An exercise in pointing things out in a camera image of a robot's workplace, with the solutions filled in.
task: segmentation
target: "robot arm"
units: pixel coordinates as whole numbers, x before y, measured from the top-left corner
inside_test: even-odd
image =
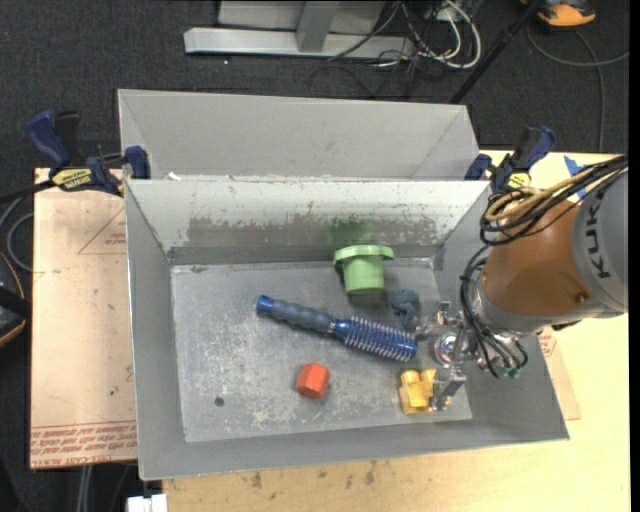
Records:
[[[515,377],[528,360],[521,337],[627,312],[627,170],[625,154],[547,190],[507,187],[490,198],[485,246],[462,275],[457,332],[434,342],[451,375],[475,359]]]
[[[473,313],[494,332],[524,334],[626,312],[627,204],[628,174],[616,172],[577,205],[549,208],[531,234],[493,247]]]

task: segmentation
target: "metal stand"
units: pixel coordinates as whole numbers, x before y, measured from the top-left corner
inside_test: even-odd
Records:
[[[304,2],[295,30],[193,28],[184,34],[187,54],[254,54],[297,57],[332,57],[356,46],[367,35],[330,33],[340,4]],[[406,51],[405,38],[375,36],[349,58],[378,58],[382,53]]]
[[[529,2],[526,10],[522,13],[522,16],[520,16],[520,18],[518,18],[509,28],[502,31],[502,34],[498,37],[498,40],[494,42],[484,59],[482,59],[482,61],[480,61],[480,63],[475,67],[473,72],[469,75],[469,78],[467,78],[467,80],[462,84],[462,87],[458,89],[458,92],[451,97],[449,100],[450,104],[458,104],[462,101],[462,98],[465,97],[469,90],[480,79],[491,63],[496,60],[498,55],[500,55],[500,52],[511,42],[513,36],[515,36],[518,31],[524,27],[529,18],[538,10],[538,7],[540,7],[542,2],[544,2],[544,0],[533,0]]]

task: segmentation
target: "red cube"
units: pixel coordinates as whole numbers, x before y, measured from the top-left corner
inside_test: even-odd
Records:
[[[318,363],[308,363],[302,367],[296,382],[296,390],[307,398],[318,400],[327,391],[331,374],[329,370]]]

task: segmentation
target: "small blue object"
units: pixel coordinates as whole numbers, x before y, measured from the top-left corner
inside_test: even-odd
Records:
[[[347,347],[386,359],[406,362],[418,351],[418,342],[411,333],[364,318],[354,316],[350,320],[339,320],[327,313],[265,295],[258,298],[256,310],[294,325],[333,334]]]
[[[579,172],[581,172],[585,168],[585,166],[579,166],[578,163],[575,160],[569,158],[567,155],[564,156],[564,163],[567,166],[567,171],[569,171],[569,174],[571,176],[575,176],[576,174],[578,174]],[[585,193],[586,192],[585,192],[585,190],[583,188],[581,188],[577,192],[578,197],[580,199],[582,199],[584,197]]]
[[[131,166],[134,179],[148,180],[151,178],[151,166],[147,159],[147,153],[140,146],[131,146],[125,149],[124,158]]]
[[[64,147],[62,139],[56,134],[53,122],[52,110],[41,112],[29,121],[27,136],[36,148],[53,158],[56,164],[54,168],[58,170],[60,167],[69,165],[71,155]]]
[[[489,155],[485,155],[484,153],[480,153],[476,159],[471,162],[471,165],[467,169],[467,173],[464,175],[464,179],[469,180],[479,180],[484,177],[484,173],[487,172],[487,169],[491,166],[491,157]]]
[[[400,317],[403,327],[410,328],[418,315],[417,308],[420,301],[418,292],[411,288],[398,288],[392,290],[390,300],[391,309]]]

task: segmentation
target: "green cup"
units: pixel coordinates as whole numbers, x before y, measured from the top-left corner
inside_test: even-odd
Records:
[[[363,295],[384,290],[383,261],[394,258],[384,245],[353,245],[335,252],[333,264],[342,270],[347,293]]]

